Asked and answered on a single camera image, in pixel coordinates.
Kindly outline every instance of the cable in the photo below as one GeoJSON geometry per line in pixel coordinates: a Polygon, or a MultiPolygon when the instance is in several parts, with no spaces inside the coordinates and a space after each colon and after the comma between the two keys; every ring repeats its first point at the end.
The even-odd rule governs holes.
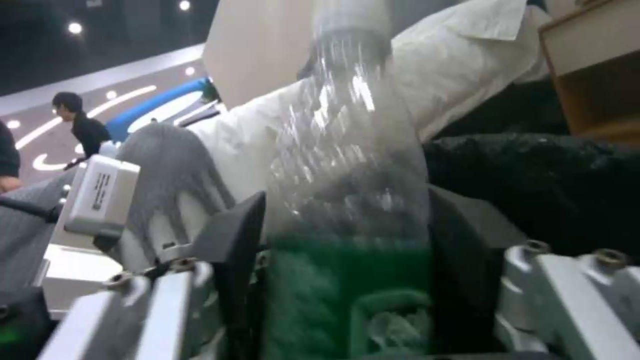
{"type": "Polygon", "coordinates": [[[50,224],[55,224],[58,221],[61,212],[60,206],[45,209],[30,202],[15,200],[6,196],[0,196],[0,206],[39,217],[50,224]]]}

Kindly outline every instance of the bottle cap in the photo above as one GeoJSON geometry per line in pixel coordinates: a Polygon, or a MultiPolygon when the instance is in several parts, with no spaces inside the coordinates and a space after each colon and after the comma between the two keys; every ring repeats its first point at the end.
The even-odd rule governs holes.
{"type": "Polygon", "coordinates": [[[314,39],[344,30],[373,31],[391,39],[386,0],[316,0],[314,39]]]}

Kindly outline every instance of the clear plastic bottle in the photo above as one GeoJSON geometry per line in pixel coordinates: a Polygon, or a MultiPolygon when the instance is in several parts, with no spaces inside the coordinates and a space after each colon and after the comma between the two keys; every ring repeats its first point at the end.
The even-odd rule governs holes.
{"type": "Polygon", "coordinates": [[[428,173],[385,67],[385,1],[321,1],[314,38],[269,179],[269,360],[386,350],[371,319],[428,311],[428,173]]]}

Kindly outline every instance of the wooden cabinet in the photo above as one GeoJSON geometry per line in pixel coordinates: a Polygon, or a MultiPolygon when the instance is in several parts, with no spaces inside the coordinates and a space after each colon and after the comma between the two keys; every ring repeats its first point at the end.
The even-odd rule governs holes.
{"type": "Polygon", "coordinates": [[[640,0],[601,0],[540,29],[571,132],[640,145],[640,0]]]}

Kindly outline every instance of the person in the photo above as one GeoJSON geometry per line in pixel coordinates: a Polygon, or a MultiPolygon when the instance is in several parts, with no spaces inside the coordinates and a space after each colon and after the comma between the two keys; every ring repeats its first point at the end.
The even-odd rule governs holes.
{"type": "Polygon", "coordinates": [[[62,121],[73,123],[71,133],[83,146],[84,158],[78,159],[74,164],[88,160],[100,152],[102,143],[111,140],[111,135],[103,123],[86,116],[82,98],[78,94],[59,92],[53,97],[51,103],[62,121]]]}
{"type": "Polygon", "coordinates": [[[22,186],[19,170],[20,153],[15,148],[11,130],[0,120],[0,194],[22,186]]]}

